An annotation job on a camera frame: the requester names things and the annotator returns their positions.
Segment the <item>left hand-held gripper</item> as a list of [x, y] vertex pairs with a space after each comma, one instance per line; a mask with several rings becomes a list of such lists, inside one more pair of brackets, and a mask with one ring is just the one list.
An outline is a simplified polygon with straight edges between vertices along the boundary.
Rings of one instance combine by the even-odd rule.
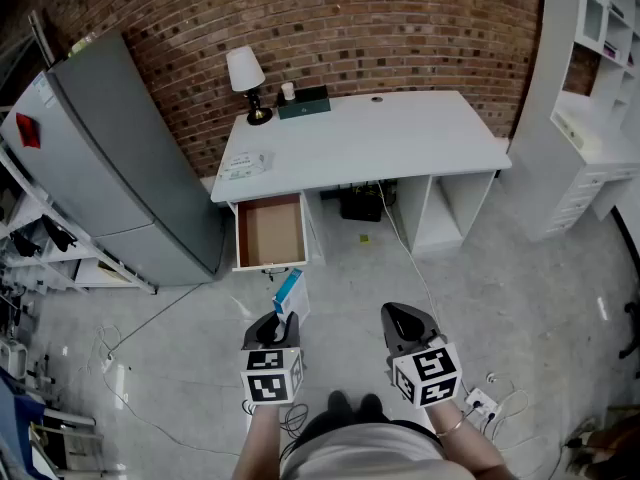
[[277, 314], [271, 312], [244, 335], [240, 375], [246, 398], [256, 406], [291, 404], [304, 379], [298, 315], [288, 315], [283, 337], [274, 343], [279, 327]]

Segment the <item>blue and white small box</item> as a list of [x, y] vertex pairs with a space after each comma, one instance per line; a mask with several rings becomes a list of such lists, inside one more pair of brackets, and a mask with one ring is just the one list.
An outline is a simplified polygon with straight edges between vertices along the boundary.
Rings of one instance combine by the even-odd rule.
[[304, 272], [294, 268], [272, 299], [274, 311], [285, 323], [291, 313], [298, 317], [302, 326], [310, 314], [310, 303]]

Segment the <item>white wooden drawer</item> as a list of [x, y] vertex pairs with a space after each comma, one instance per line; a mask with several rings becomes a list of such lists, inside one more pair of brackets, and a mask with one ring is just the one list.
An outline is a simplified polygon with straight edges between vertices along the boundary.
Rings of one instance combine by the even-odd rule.
[[306, 215], [300, 193], [240, 201], [232, 208], [234, 271], [270, 271], [308, 263]]

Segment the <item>person's right forearm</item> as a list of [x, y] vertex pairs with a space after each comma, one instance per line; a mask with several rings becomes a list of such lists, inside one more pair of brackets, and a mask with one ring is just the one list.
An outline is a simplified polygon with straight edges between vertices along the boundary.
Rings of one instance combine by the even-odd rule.
[[453, 401], [425, 408], [447, 458], [466, 468], [476, 480], [518, 480], [495, 447]]

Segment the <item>person's left forearm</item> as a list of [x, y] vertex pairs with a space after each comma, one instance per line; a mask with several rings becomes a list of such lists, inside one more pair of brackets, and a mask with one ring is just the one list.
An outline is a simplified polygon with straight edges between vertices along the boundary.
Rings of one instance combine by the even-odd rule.
[[278, 405], [254, 410], [232, 480], [280, 480], [280, 419]]

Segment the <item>person's left black shoe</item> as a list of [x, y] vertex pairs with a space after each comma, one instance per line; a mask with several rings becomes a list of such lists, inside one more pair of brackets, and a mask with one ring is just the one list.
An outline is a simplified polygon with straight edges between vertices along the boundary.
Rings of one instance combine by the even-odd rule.
[[327, 401], [327, 411], [335, 417], [347, 420], [354, 415], [348, 398], [339, 390], [334, 390], [330, 393]]

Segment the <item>person's white shirt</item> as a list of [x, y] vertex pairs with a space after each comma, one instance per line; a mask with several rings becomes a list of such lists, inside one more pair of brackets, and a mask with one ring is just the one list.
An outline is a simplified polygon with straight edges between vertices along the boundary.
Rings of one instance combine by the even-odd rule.
[[465, 464], [433, 439], [395, 424], [357, 424], [301, 445], [281, 480], [513, 480], [503, 464]]

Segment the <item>white desk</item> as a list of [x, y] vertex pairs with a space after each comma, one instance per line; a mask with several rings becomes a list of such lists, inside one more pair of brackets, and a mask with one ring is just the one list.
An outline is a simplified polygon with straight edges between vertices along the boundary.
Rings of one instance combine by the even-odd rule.
[[[380, 96], [382, 102], [372, 102]], [[300, 193], [308, 263], [323, 263], [330, 241], [320, 194], [395, 181], [394, 203], [411, 255], [458, 249], [495, 174], [511, 165], [504, 147], [455, 91], [396, 92], [335, 98], [329, 112], [252, 126], [238, 117], [224, 160], [271, 151], [262, 174], [215, 180], [211, 198], [232, 204]]]

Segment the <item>white storage rack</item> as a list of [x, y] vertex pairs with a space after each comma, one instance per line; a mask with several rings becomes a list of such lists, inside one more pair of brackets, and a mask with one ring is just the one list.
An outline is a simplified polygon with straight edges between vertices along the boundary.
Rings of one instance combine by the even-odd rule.
[[[61, 252], [47, 234], [41, 217], [49, 216], [76, 239], [76, 246]], [[33, 232], [42, 252], [21, 257], [9, 235]], [[136, 288], [155, 294], [157, 287], [144, 280], [65, 216], [53, 198], [12, 157], [0, 139], [0, 283], [11, 288], [46, 294], [72, 289], [86, 293], [95, 288]]]

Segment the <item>grey refrigerator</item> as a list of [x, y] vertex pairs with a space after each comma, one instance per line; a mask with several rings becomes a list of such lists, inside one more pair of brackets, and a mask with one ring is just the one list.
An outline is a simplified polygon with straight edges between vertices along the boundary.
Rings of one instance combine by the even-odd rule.
[[[221, 261], [220, 211], [175, 142], [122, 35], [109, 31], [44, 71], [0, 124], [26, 172], [99, 246], [156, 286], [208, 283]], [[24, 148], [15, 115], [38, 123]]]

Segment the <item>brown wooden furniture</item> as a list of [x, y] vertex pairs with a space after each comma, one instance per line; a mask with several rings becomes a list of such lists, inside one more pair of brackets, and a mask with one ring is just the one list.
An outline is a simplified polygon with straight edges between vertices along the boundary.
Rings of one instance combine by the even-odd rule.
[[640, 405], [609, 407], [605, 426], [585, 420], [566, 443], [566, 472], [583, 480], [640, 480]]

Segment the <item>black item on rack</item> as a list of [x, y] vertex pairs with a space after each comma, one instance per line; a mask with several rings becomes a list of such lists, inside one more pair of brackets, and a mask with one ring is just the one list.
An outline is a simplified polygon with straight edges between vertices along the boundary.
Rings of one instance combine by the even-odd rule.
[[50, 239], [61, 252], [66, 252], [69, 247], [76, 246], [77, 239], [59, 227], [49, 216], [43, 215], [41, 221]]
[[15, 249], [21, 257], [31, 258], [42, 252], [41, 246], [37, 242], [33, 242], [33, 232], [21, 233], [13, 231], [9, 235], [14, 244]]

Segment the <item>white cabinet with shelves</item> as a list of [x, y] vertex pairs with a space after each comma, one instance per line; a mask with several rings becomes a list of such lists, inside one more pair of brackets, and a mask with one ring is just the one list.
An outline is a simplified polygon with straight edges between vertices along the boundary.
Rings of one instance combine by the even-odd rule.
[[526, 236], [604, 218], [640, 179], [640, 0], [544, 0], [528, 94], [500, 175]]

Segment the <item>red fridge sticker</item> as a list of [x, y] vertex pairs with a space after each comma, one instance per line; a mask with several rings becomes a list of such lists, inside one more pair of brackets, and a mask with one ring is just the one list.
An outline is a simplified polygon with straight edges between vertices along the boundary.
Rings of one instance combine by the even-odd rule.
[[39, 149], [41, 143], [38, 123], [33, 118], [21, 113], [15, 115], [15, 120], [22, 146]]

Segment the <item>metal frame stool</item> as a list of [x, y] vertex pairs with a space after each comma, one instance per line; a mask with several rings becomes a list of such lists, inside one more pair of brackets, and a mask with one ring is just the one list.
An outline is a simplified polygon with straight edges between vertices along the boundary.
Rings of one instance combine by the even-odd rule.
[[93, 417], [46, 409], [29, 426], [32, 465], [47, 480], [101, 478], [102, 443]]

